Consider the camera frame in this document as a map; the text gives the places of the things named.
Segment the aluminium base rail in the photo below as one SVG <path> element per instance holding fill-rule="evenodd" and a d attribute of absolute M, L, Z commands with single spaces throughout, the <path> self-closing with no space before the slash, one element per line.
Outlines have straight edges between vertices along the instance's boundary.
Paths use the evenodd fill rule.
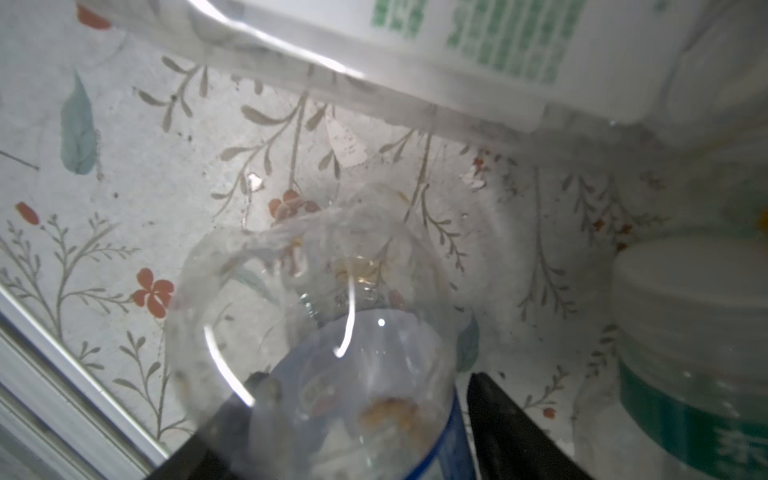
<path fill-rule="evenodd" d="M 169 452 L 6 288 L 1 290 L 1 476 L 143 479 Z"/>

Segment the cream label tea bottle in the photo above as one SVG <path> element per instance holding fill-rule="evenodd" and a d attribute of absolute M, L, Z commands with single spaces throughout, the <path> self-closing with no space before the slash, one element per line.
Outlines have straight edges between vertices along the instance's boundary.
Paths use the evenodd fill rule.
<path fill-rule="evenodd" d="M 767 475 L 767 244 L 692 235 L 615 259 L 609 360 L 575 402 L 594 479 Z"/>

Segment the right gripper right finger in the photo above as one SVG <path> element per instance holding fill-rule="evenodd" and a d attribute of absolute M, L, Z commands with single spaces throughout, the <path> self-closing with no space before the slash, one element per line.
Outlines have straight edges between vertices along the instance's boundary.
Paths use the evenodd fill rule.
<path fill-rule="evenodd" d="M 467 406 L 483 479 L 591 479 L 487 374 L 471 375 Z"/>

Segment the blue label water bottle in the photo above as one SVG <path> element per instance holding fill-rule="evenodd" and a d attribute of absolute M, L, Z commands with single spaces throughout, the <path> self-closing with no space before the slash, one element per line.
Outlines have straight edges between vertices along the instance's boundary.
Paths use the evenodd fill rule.
<path fill-rule="evenodd" d="M 165 325 L 197 429 L 268 400 L 279 479 L 472 479 L 458 330 L 431 248 L 373 203 L 203 237 Z"/>

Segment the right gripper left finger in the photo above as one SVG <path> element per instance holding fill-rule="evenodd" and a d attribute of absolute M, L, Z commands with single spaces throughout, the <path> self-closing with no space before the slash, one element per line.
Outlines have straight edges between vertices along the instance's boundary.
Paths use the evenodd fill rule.
<path fill-rule="evenodd" d="M 150 479 L 279 479 L 268 400 L 249 406 L 233 394 Z"/>

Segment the green white label bottle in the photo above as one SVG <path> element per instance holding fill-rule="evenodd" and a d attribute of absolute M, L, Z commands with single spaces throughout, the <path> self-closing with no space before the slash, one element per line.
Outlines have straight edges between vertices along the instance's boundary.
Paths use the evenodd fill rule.
<path fill-rule="evenodd" d="M 242 69 L 282 54 L 526 139 L 767 156 L 763 1 L 91 1 Z"/>

